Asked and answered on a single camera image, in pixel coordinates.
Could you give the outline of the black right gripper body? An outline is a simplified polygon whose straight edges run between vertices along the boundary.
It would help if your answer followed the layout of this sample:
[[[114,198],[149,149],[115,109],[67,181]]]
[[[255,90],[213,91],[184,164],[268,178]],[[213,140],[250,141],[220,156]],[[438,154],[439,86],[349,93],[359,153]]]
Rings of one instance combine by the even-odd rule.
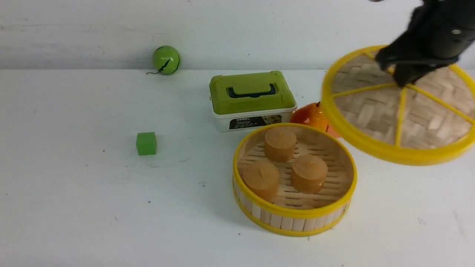
[[[424,0],[412,12],[407,29],[375,59],[384,69],[445,67],[456,63],[474,39],[473,0]]]

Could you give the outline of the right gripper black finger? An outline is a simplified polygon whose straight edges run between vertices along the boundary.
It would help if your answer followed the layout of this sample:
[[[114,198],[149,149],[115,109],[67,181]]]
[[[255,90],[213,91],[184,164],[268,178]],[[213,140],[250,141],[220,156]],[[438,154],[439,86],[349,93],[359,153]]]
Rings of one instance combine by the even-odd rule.
[[[433,71],[433,65],[426,64],[396,63],[392,66],[394,67],[394,81],[400,88],[403,88],[410,83],[416,83]]]

